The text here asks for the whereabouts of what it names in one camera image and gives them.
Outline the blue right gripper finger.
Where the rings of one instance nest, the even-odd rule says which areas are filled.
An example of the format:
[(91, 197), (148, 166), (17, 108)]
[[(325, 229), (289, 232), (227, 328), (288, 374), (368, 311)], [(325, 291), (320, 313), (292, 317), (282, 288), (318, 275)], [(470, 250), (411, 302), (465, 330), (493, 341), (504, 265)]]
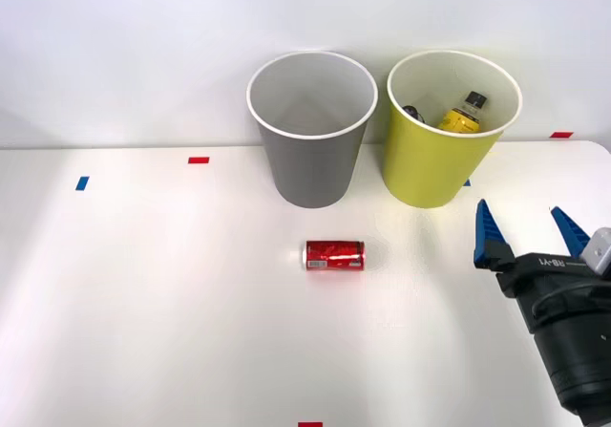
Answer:
[(481, 199), (475, 214), (474, 266), (503, 272), (515, 263), (514, 252), (502, 236), (486, 201)]
[(587, 233), (558, 206), (551, 210), (560, 234), (573, 258), (579, 258), (590, 242)]

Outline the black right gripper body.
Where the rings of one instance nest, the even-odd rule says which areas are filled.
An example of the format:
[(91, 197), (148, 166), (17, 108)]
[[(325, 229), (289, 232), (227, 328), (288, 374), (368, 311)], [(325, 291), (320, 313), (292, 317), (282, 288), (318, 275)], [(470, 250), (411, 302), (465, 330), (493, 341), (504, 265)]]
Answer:
[(529, 253), (495, 273), (504, 295), (517, 301), (531, 334), (560, 320), (610, 311), (610, 282), (581, 260)]

